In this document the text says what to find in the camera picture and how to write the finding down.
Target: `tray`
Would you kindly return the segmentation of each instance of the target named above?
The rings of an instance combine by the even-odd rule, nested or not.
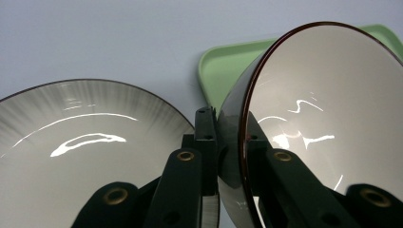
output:
[[[388,28],[370,25],[360,29],[370,33],[403,61],[403,45]],[[242,72],[263,51],[276,42],[276,38],[208,49],[199,61],[199,81],[209,105],[220,113],[221,105]]]

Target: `green tray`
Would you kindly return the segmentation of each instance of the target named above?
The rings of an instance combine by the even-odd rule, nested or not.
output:
[[[382,42],[403,61],[403,46],[399,38],[381,25],[361,27]],[[199,61],[199,81],[204,97],[220,113],[221,105],[242,72],[277,39],[230,46],[213,47]]]

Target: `dish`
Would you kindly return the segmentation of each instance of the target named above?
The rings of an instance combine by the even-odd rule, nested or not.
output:
[[[0,102],[0,226],[68,227],[100,187],[141,188],[191,123],[133,85],[70,80]]]
[[[261,226],[247,166],[248,117],[276,148],[295,152],[326,186],[379,186],[403,199],[403,66],[374,37],[333,22],[286,33],[240,76],[223,103],[228,144],[220,191],[233,221]]]

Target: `ceramic dish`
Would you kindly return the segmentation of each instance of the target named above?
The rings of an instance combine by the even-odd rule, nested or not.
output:
[[[219,128],[228,151],[220,191],[239,227],[260,226],[247,167],[254,114],[270,144],[295,152],[319,180],[345,193],[379,186],[403,200],[403,66],[374,37],[313,23],[279,38],[227,96]]]
[[[0,102],[0,227],[71,226],[100,187],[158,178],[191,133],[132,85],[73,80],[12,95]]]

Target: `white table surface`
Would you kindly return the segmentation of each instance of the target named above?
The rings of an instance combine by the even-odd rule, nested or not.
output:
[[[382,24],[403,39],[402,0],[0,0],[0,99],[75,78],[121,81],[176,106],[206,105],[209,48],[279,37],[315,21]],[[225,212],[220,227],[234,227]]]

